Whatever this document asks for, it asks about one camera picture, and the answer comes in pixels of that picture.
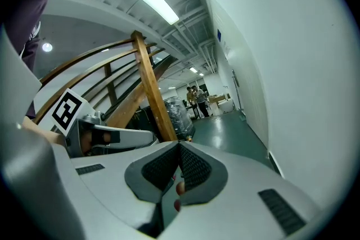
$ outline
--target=wooden railing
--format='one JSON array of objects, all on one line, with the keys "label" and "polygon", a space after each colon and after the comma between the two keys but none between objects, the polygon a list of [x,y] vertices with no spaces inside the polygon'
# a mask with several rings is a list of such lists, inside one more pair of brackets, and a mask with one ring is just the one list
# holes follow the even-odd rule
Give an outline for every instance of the wooden railing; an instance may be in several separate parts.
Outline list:
[{"label": "wooden railing", "polygon": [[[110,43],[104,46],[100,46],[97,48],[94,48],[88,52],[85,52],[79,56],[76,56],[75,58],[73,58],[72,60],[69,60],[65,63],[63,63],[62,65],[58,66],[57,68],[53,69],[49,74],[47,74],[45,77],[41,78],[40,82],[42,83],[42,88],[44,88],[45,85],[47,85],[51,80],[53,80],[55,77],[59,76],[61,73],[63,73],[65,70],[67,70],[68,68],[74,66],[75,64],[85,60],[86,58],[89,58],[97,53],[100,53],[101,51],[103,51],[104,49],[111,49],[111,48],[115,48],[115,47],[119,47],[121,45],[125,45],[128,43],[132,43],[133,39],[126,39],[126,40],[121,40],[121,41],[117,41],[114,43]],[[150,48],[152,46],[155,46],[156,43],[150,43],[147,44],[146,47]],[[153,53],[151,53],[152,55],[156,55],[157,53],[159,53],[160,51],[163,51],[164,49],[160,49],[158,51],[155,51]],[[92,88],[90,88],[88,91],[85,92],[85,94],[83,96],[86,96],[86,100],[90,101],[92,100],[96,95],[98,95],[105,87],[103,87],[102,89],[100,89],[99,91],[94,91],[96,86],[101,85],[103,86],[103,82],[106,81],[106,79],[108,77],[113,76],[113,74],[116,74],[116,77],[114,77],[114,80],[116,80],[118,77],[120,77],[123,73],[125,73],[126,71],[124,71],[123,73],[119,73],[119,70],[122,69],[123,67],[129,65],[132,62],[135,62],[135,60],[125,64],[124,66],[116,69],[113,73],[111,72],[111,68],[109,70],[110,64],[118,59],[121,59],[127,55],[133,54],[135,53],[136,49],[130,49],[128,51],[122,52],[118,55],[115,55],[113,57],[110,57],[107,60],[101,61],[97,64],[95,64],[94,66],[90,67],[89,69],[87,69],[85,72],[79,74],[78,76],[76,76],[75,78],[71,79],[69,82],[67,82],[64,86],[62,86],[42,107],[41,109],[38,111],[38,113],[36,114],[35,119],[33,120],[36,124],[39,124],[40,121],[44,118],[44,116],[46,115],[46,113],[51,109],[51,107],[59,100],[59,98],[61,97],[61,95],[64,93],[64,91],[66,91],[67,88],[72,88],[75,85],[77,85],[79,82],[81,82],[82,80],[84,80],[86,77],[90,76],[91,74],[93,74],[95,71],[101,69],[104,67],[105,69],[105,78],[103,78],[102,80],[100,80],[98,83],[96,83]],[[100,100],[96,106],[98,106],[99,104],[101,104],[101,102],[103,100],[105,100],[107,97],[109,96],[109,94],[106,95],[106,97],[103,97],[102,100]]]},{"label": "wooden railing", "polygon": [[[113,105],[115,102],[118,102],[116,99],[115,88],[118,85],[121,85],[126,79],[132,76],[137,71],[141,77],[141,83],[133,84],[132,90],[128,92],[126,97],[123,99],[122,103],[114,109],[114,112],[110,115],[107,123],[109,126],[125,128],[128,121],[131,119],[136,109],[139,107],[142,100],[145,96],[148,97],[150,107],[153,110],[156,124],[159,127],[161,135],[165,141],[173,141],[176,140],[175,130],[170,121],[169,115],[167,114],[165,104],[161,99],[161,95],[158,89],[157,80],[161,77],[161,75],[165,72],[165,70],[173,63],[176,59],[172,56],[168,56],[166,59],[162,60],[160,65],[156,66],[153,70],[152,61],[150,61],[151,56],[158,54],[164,49],[158,49],[150,53],[150,47],[155,46],[156,43],[145,44],[144,38],[142,34],[138,31],[135,31],[132,34],[131,39],[122,40],[119,42],[114,42],[105,46],[101,46],[90,50],[64,64],[52,70],[47,76],[41,79],[43,84],[42,88],[48,84],[52,79],[56,76],[64,72],[69,67],[75,65],[76,63],[86,59],[87,57],[93,56],[104,49],[118,47],[119,45],[132,43],[133,49],[122,52],[118,55],[112,56],[107,60],[103,60],[83,73],[79,74],[75,78],[71,79],[65,85],[63,85],[38,111],[34,122],[38,124],[49,112],[51,107],[60,99],[61,95],[68,88],[72,88],[81,82],[86,77],[93,74],[95,71],[98,71],[101,68],[105,70],[105,78],[97,82],[93,87],[88,89],[82,97],[86,99],[88,102],[93,100],[97,95],[99,95],[104,89],[108,90],[108,93],[103,96],[94,106],[96,108],[103,100],[107,97],[110,99],[110,103]],[[119,67],[118,69],[111,71],[110,64],[116,60],[119,60],[127,55],[135,53],[136,59],[133,61],[129,61],[125,65]],[[137,67],[136,70],[129,73],[129,75],[125,76],[116,86],[114,85],[114,81],[119,79],[124,74],[133,70],[133,68]]]}]

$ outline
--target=human hand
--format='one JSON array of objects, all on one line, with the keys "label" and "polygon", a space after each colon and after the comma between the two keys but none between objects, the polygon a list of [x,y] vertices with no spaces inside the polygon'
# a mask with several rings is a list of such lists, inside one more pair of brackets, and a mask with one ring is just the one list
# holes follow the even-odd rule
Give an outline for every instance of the human hand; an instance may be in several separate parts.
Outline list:
[{"label": "human hand", "polygon": [[[185,182],[182,181],[182,182],[179,182],[177,185],[176,185],[176,193],[178,193],[178,195],[183,195],[185,193]],[[174,208],[176,209],[176,211],[180,211],[180,208],[181,208],[181,202],[179,199],[175,200],[174,202]]]}]

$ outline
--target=green floor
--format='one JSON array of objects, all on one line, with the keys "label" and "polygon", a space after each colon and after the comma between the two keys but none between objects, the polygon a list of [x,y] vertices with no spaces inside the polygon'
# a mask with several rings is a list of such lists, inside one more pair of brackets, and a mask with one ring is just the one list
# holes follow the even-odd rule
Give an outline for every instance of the green floor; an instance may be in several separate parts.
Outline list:
[{"label": "green floor", "polygon": [[241,121],[239,112],[195,120],[193,124],[196,129],[193,142],[257,160],[273,169],[264,144],[246,121]]}]

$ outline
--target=clear plastic bag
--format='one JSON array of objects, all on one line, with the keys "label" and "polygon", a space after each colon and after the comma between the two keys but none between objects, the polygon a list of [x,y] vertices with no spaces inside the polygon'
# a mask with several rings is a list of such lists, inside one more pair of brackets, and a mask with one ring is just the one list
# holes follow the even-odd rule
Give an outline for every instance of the clear plastic bag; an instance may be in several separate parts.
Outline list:
[{"label": "clear plastic bag", "polygon": [[164,102],[178,139],[186,140],[187,136],[193,136],[195,128],[181,98],[173,96]]}]

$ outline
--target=white wall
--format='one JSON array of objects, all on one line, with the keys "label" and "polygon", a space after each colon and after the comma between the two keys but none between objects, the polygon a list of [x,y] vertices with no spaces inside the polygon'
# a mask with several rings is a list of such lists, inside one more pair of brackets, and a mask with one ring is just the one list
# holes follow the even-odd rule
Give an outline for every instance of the white wall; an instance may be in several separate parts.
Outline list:
[{"label": "white wall", "polygon": [[222,83],[218,73],[205,75],[204,81],[210,96],[221,95],[226,92],[225,85]]},{"label": "white wall", "polygon": [[229,93],[230,97],[233,99],[233,102],[237,109],[240,109],[239,99],[236,94],[236,87],[234,84],[234,81],[232,79],[232,72],[231,68],[225,58],[224,52],[222,51],[220,45],[218,42],[216,42],[216,48],[215,48],[216,58],[217,58],[217,65],[218,65],[218,73],[221,79],[221,82],[224,84],[224,86],[227,86],[228,88],[225,88],[225,91]]},{"label": "white wall", "polygon": [[268,147],[268,116],[264,90],[257,64],[245,38],[235,23],[215,0],[207,0],[213,15],[214,33],[219,29],[221,41],[217,49],[223,51],[229,69],[234,69],[241,87],[241,104],[247,124]]},{"label": "white wall", "polygon": [[163,100],[168,99],[173,96],[177,96],[177,95],[178,95],[178,93],[176,92],[176,89],[171,89],[171,90],[161,94]]},{"label": "white wall", "polygon": [[197,84],[198,84],[199,86],[205,84],[204,78],[197,79],[196,82],[197,82]]},{"label": "white wall", "polygon": [[[241,32],[259,69],[269,149],[285,179],[320,207],[337,201],[352,179],[360,139],[359,31],[346,4],[214,1]],[[229,58],[241,57],[230,48]]]}]

